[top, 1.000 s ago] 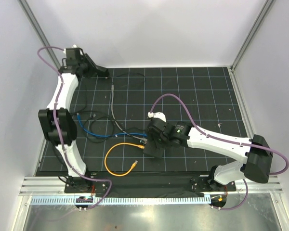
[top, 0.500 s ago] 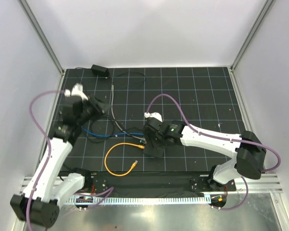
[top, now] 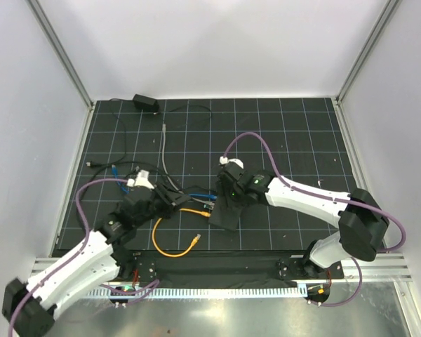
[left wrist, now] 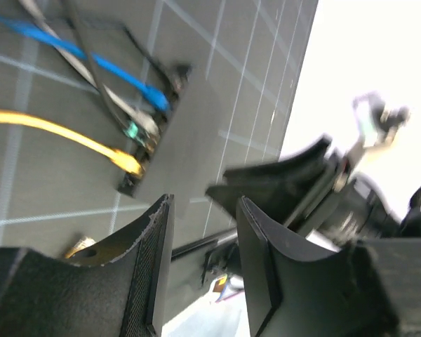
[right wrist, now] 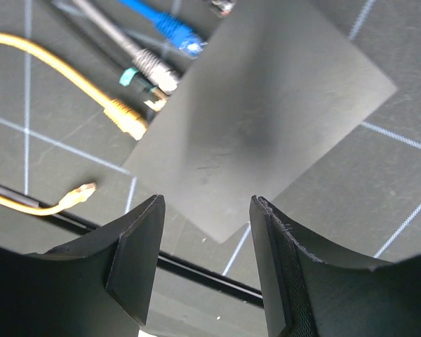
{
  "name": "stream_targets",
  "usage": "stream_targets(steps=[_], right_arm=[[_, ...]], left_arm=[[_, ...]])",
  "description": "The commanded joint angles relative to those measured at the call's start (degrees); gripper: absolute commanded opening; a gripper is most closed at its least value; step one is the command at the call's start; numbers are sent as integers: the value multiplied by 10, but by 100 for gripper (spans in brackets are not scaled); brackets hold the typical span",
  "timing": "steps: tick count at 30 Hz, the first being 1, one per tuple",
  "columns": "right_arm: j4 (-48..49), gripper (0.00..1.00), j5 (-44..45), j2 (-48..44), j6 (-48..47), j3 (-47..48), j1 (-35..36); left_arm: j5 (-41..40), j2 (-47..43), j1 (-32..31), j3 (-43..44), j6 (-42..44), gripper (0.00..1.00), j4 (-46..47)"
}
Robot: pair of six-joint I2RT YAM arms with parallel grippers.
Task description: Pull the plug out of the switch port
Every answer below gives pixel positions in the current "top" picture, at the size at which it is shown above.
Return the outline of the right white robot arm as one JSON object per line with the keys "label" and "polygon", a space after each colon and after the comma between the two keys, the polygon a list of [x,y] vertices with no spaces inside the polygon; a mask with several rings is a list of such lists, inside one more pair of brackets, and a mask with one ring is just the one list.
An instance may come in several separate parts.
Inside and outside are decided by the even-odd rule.
{"label": "right white robot arm", "polygon": [[335,234],[313,241],[297,262],[301,275],[308,278],[320,277],[346,258],[374,261],[389,227],[372,195],[362,189],[321,190],[269,171],[251,173],[236,161],[222,166],[216,188],[209,223],[225,230],[234,231],[242,211],[257,204],[291,209],[337,228]]}

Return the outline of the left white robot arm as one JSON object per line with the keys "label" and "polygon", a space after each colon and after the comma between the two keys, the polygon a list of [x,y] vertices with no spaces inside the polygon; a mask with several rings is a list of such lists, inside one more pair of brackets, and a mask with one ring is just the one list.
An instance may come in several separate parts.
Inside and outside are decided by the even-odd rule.
{"label": "left white robot arm", "polygon": [[75,195],[76,209],[83,222],[83,239],[45,270],[23,282],[10,281],[4,291],[2,315],[9,336],[44,336],[59,316],[89,291],[113,279],[129,280],[135,259],[126,248],[138,228],[154,218],[169,218],[191,198],[146,178],[119,179],[129,193],[114,211],[89,225],[81,198],[84,192],[106,179],[92,180]]}

